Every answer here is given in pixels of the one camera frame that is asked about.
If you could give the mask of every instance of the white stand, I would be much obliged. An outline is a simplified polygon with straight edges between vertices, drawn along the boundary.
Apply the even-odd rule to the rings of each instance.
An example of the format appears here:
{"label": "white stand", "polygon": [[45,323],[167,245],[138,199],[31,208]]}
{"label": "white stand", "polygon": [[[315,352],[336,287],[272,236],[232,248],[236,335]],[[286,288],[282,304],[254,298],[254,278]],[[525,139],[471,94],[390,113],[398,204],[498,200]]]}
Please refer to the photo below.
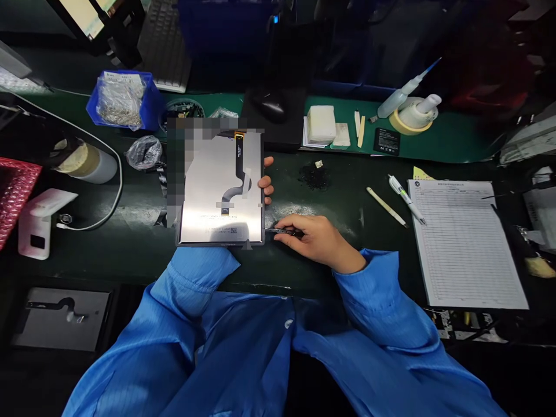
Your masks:
{"label": "white stand", "polygon": [[77,194],[50,188],[28,201],[19,216],[17,250],[20,255],[44,261],[50,255],[52,215]]}

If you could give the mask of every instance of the computer mouse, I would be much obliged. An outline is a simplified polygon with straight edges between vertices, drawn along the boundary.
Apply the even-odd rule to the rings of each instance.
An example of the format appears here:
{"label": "computer mouse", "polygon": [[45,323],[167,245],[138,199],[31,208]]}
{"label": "computer mouse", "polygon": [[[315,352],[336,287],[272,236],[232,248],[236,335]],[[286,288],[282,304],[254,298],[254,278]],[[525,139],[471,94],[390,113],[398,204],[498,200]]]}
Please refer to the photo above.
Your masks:
{"label": "computer mouse", "polygon": [[279,91],[260,89],[253,92],[251,102],[272,123],[284,123],[288,118],[286,99]]}

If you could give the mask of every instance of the plastic bag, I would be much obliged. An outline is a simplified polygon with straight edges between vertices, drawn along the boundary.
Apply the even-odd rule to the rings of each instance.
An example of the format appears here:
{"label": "plastic bag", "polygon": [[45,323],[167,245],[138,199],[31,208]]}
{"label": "plastic bag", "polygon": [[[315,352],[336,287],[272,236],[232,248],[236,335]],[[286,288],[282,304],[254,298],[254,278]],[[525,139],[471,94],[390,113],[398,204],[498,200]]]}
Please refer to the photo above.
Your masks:
{"label": "plastic bag", "polygon": [[138,171],[153,168],[161,156],[162,144],[153,135],[137,139],[126,152],[127,163]]}
{"label": "plastic bag", "polygon": [[110,125],[138,130],[146,84],[139,74],[105,72],[98,78],[97,113]]}
{"label": "plastic bag", "polygon": [[238,118],[239,114],[228,110],[224,107],[218,107],[209,117],[218,118],[218,117],[227,117],[227,118]]}

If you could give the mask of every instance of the hand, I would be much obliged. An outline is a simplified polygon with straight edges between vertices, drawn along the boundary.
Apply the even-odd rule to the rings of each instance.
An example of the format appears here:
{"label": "hand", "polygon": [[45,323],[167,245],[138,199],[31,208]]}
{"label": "hand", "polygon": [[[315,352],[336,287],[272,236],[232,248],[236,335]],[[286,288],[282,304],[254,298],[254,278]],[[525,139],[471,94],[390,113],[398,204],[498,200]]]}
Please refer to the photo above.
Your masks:
{"label": "hand", "polygon": [[284,217],[276,229],[297,229],[305,236],[301,239],[276,234],[278,240],[297,253],[320,264],[328,265],[341,274],[352,274],[365,268],[367,261],[340,235],[337,228],[324,216],[302,216],[292,214]]}
{"label": "hand", "polygon": [[[267,156],[265,158],[265,168],[272,165],[273,162],[274,162],[274,158],[272,156]],[[264,190],[265,196],[270,195],[274,192],[274,187],[270,185],[271,182],[272,182],[272,180],[270,179],[270,177],[268,175],[265,175],[257,183],[257,185],[260,188],[265,189]],[[265,204],[270,204],[271,202],[272,202],[272,199],[270,197],[265,197]]]}

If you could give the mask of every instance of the white label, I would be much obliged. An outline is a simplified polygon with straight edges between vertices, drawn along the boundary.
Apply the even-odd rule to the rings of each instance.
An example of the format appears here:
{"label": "white label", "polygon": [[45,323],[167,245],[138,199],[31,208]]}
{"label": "white label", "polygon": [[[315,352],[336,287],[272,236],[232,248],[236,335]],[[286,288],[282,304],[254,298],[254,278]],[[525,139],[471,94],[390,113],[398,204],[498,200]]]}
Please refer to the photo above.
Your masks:
{"label": "white label", "polygon": [[139,74],[119,74],[117,72],[105,72],[104,79],[111,82],[124,82],[128,84],[141,85],[141,76]]}

